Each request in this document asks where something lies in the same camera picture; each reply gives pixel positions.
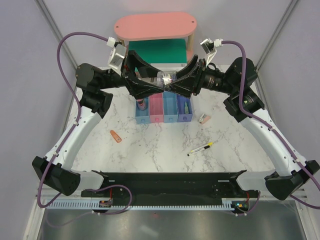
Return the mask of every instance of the robotic arm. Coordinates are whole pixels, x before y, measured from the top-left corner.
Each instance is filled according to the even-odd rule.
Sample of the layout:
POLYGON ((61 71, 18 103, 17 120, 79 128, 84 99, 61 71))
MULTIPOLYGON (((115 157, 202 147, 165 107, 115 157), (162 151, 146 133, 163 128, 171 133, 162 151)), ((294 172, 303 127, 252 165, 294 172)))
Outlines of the robotic arm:
MULTIPOLYGON (((251 90, 251 84, 258 77, 253 62, 246 58, 246 72, 243 89, 243 108, 271 125, 271 129, 253 117, 244 114, 239 106, 243 58, 239 57, 230 65, 226 72, 209 67, 209 62, 216 54, 215 47, 222 45, 222 40, 212 42, 206 39, 201 43, 207 53, 207 60, 199 59, 195 55, 189 64, 176 73, 176 80, 169 84, 157 81, 159 69, 143 61, 134 50, 125 56, 126 48, 120 43, 114 44, 109 59, 111 69, 101 70, 87 63, 81 64, 76 70, 76 86, 81 88, 83 96, 80 101, 81 118, 71 123, 76 124, 75 130, 69 136, 63 148, 56 153, 56 148, 68 132, 60 138, 45 157, 36 157, 33 162, 38 177, 41 179, 48 160, 56 154, 56 158, 49 168, 44 184, 69 196, 75 190, 99 189, 104 175, 96 171, 74 171, 74 159, 91 130, 99 123, 108 111, 113 95, 101 89, 126 87, 135 99, 147 98, 164 91, 172 92, 187 98, 198 95, 202 88, 210 91, 222 92, 229 97, 223 102, 228 113, 241 123, 259 142, 270 157, 275 170, 267 172, 241 171, 236 174, 236 183, 244 190, 269 191, 279 200, 285 200, 296 189, 307 182, 309 176, 296 163, 283 142, 274 130, 288 142, 273 123, 263 102, 251 90)), ((307 161, 289 144, 301 164, 314 175, 320 166, 315 160, 307 161)))

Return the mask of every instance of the white connector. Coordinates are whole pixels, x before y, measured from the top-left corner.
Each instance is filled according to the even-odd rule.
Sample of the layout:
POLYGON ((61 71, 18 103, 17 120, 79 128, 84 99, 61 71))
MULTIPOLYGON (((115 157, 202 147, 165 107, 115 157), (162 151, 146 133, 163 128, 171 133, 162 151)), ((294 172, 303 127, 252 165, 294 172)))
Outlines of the white connector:
POLYGON ((114 48, 115 47, 115 43, 116 43, 116 40, 113 37, 110 36, 108 38, 108 41, 106 42, 106 45, 111 47, 111 48, 114 48))
POLYGON ((214 40, 214 41, 213 41, 214 47, 215 47, 215 48, 222 47, 222 46, 223 46, 222 41, 223 41, 222 38, 219 38, 219 39, 214 40))

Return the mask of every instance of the green board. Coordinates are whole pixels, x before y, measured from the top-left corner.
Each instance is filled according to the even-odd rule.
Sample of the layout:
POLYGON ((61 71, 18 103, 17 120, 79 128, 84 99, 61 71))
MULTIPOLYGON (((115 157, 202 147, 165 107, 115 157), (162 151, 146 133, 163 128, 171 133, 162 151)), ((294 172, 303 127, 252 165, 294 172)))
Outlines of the green board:
POLYGON ((184 39, 131 41, 129 50, 135 50, 149 64, 187 63, 187 49, 184 39))

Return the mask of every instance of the orange eraser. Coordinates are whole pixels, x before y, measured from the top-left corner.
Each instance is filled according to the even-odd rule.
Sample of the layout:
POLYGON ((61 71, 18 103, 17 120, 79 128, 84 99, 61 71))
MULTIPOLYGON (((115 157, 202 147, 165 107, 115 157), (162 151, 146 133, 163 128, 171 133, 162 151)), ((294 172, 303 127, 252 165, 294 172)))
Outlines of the orange eraser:
POLYGON ((115 131, 111 130, 110 133, 117 143, 120 143, 122 141, 121 137, 119 137, 119 135, 115 131))

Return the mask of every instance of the gray panel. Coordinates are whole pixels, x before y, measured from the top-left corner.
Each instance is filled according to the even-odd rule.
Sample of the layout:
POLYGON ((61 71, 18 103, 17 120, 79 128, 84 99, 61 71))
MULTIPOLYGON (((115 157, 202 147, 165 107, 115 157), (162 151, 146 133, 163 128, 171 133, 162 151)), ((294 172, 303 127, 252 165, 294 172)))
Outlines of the gray panel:
MULTIPOLYGON (((307 160, 320 156, 320 1, 301 1, 260 70, 274 121, 307 160)), ((319 205, 320 193, 309 181, 305 191, 319 205)), ((320 225, 320 213, 311 210, 320 225)))
MULTIPOLYGON (((44 225, 45 240, 305 240, 293 201, 260 202, 252 214, 235 217, 218 211, 139 211, 87 215, 62 228, 44 225)), ((62 224, 83 210, 46 210, 62 224)))
MULTIPOLYGON (((71 100, 58 42, 33 0, 0 1, 0 239, 22 239, 37 191, 32 168, 62 133, 71 100)), ((66 76, 74 70, 62 54, 66 76)))
MULTIPOLYGON (((84 31, 115 37, 114 24, 124 16, 141 13, 187 12, 197 20, 194 52, 204 57, 199 42, 205 38, 239 41, 255 63, 264 51, 290 0, 43 0, 61 33, 84 31)), ((110 49, 97 39, 73 37, 68 46, 77 63, 106 66, 110 49)), ((223 47, 216 64, 231 64, 240 56, 234 46, 223 47)))

